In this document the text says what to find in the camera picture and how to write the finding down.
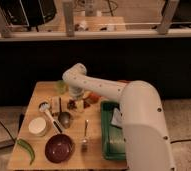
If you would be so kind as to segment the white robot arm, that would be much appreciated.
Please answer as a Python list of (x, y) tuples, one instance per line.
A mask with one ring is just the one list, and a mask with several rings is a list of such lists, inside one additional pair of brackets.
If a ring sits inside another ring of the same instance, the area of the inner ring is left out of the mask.
[(141, 80), (123, 83), (89, 77), (82, 63), (67, 69), (62, 79), (73, 99), (88, 90), (119, 103), (129, 171), (177, 171), (161, 99), (154, 86)]

